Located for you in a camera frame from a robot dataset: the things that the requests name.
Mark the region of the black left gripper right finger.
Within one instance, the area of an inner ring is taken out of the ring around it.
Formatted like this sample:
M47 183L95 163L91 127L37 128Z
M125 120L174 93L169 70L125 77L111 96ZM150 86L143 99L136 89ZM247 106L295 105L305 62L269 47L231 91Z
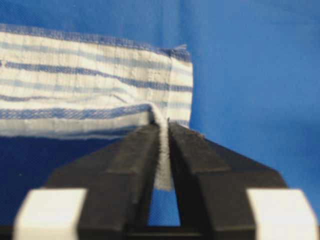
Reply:
M170 163L180 222L207 240L317 240L317 217L280 173L176 123Z

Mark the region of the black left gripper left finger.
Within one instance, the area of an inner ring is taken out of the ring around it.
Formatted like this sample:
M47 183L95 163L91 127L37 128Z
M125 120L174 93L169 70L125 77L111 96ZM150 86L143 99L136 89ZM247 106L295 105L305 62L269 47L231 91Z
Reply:
M15 240L121 240L147 224L159 156L157 125L56 168L30 190L14 220Z

